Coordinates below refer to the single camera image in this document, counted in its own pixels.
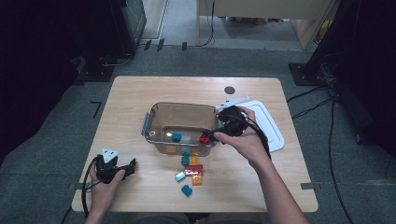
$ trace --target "person's right hand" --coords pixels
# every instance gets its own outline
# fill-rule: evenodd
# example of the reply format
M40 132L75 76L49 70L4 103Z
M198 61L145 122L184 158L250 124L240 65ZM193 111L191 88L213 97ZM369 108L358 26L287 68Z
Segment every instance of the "person's right hand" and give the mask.
M247 117L256 120L253 110L246 107L238 106L242 112L247 114ZM234 147L243 157L245 157L250 165L255 167L259 161L269 160L268 155L262 145L262 140L254 132L253 129L247 127L244 133L238 137L232 137L225 133L214 133L214 136L222 143L229 144Z

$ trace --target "colored block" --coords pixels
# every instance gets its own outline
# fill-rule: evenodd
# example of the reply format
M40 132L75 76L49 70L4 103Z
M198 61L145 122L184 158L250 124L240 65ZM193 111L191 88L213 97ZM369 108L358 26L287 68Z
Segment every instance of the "colored block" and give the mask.
M183 188L181 188L181 191L183 191L184 194L186 194L188 197L192 194L192 189L188 186L185 185Z
M181 140L181 134L180 133L172 133L172 141L180 142L180 140Z
M176 153L176 146L167 146L166 152L167 153Z
M206 137L204 134L201 134L201 136L199 137L199 141L201 143L208 144L210 142L210 139Z
M198 165L199 157L198 156L190 156L190 165Z
M192 175L191 179L193 185L202 185L202 175Z
M182 148L181 148L181 153L182 153L183 155L185 155L185 156L188 156L188 155L190 155L190 153L191 153L191 148L190 148L190 147L182 147Z
M181 164L186 166L190 164L190 157L189 156L183 156L181 157Z
M184 172L180 172L175 175L175 179L177 182L182 181L184 178L186 178L186 175L184 174Z
M188 165L185 167L184 172L186 175L203 175L204 167L202 164L198 165Z

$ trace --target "wooden table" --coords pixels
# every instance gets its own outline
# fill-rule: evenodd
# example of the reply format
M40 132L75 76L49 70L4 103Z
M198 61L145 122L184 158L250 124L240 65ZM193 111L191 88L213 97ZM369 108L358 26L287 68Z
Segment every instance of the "wooden table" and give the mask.
M234 87L234 95L224 89ZM219 105L226 98L249 95L265 104L285 138L285 146L272 154L276 169L305 212L318 209L315 192L300 184L311 182L294 130L281 84L265 77L117 77L108 96L80 182L91 160L102 147L120 152L118 165L137 159L135 174L119 187L111 211L119 212L262 212L266 211L259 179L246 159L233 147L218 143L207 157L202 186L187 177L180 183L181 156L161 154L140 130L144 115L159 102ZM188 184L193 193L184 195ZM82 211L80 191L72 202Z
M196 41L200 45L200 16L291 19L303 49L328 19L336 0L196 0Z

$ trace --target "black device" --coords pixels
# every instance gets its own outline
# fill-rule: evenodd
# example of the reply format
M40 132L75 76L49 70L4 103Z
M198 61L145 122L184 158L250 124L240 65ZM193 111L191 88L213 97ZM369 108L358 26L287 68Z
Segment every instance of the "black device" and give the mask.
M221 112L218 113L218 118L221 122L224 123L224 125L222 127L217 128L215 130L203 132L203 134L206 137L208 137L211 142L219 141L214 136L214 133L216 133L216 132L225 133L230 136L240 136L242 133L244 133L244 131L247 127L250 127L251 129L253 129L256 132L256 134L262 140L262 145L264 146L265 151L268 154L268 157L271 159L270 148L268 146L267 136L262 131L262 129L260 129L259 125L257 125L257 123L254 120L252 122L255 125L252 125L247 121L247 118L242 113L242 111L238 108L238 106L233 105L233 106L224 108L223 110L221 110Z
M116 173L120 170L125 170L125 174L122 180L127 176L134 174L134 167L136 166L136 159L133 159L128 165L117 167L118 157L115 157L109 163L105 163L102 155L97 156L96 162L96 176L100 181L105 184L109 184L113 180Z

